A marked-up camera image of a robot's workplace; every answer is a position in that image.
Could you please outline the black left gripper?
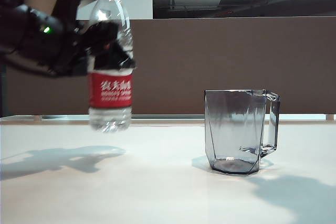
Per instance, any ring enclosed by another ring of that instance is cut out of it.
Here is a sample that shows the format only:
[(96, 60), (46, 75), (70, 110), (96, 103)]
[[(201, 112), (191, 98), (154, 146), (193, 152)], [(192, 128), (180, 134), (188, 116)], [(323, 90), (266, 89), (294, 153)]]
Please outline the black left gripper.
[(79, 77), (87, 74), (87, 54), (92, 47), (95, 70), (134, 69), (135, 60), (116, 41), (118, 24), (100, 21), (82, 34), (80, 20), (65, 22), (59, 53), (52, 60), (50, 72), (57, 77)]

